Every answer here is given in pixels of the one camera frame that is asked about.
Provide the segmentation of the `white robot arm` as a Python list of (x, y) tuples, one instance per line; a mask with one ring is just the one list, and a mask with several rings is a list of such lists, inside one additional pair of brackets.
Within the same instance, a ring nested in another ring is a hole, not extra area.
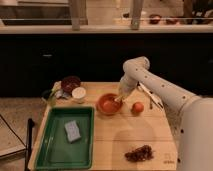
[(213, 171), (213, 98), (201, 97), (148, 71), (142, 56), (123, 63), (119, 95), (126, 99), (138, 83), (181, 115), (176, 171)]

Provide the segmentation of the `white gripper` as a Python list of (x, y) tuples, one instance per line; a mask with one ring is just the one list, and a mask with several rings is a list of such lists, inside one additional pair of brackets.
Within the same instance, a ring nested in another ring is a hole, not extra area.
[(128, 75), (124, 75), (119, 83), (118, 95), (126, 99), (134, 90), (134, 80)]

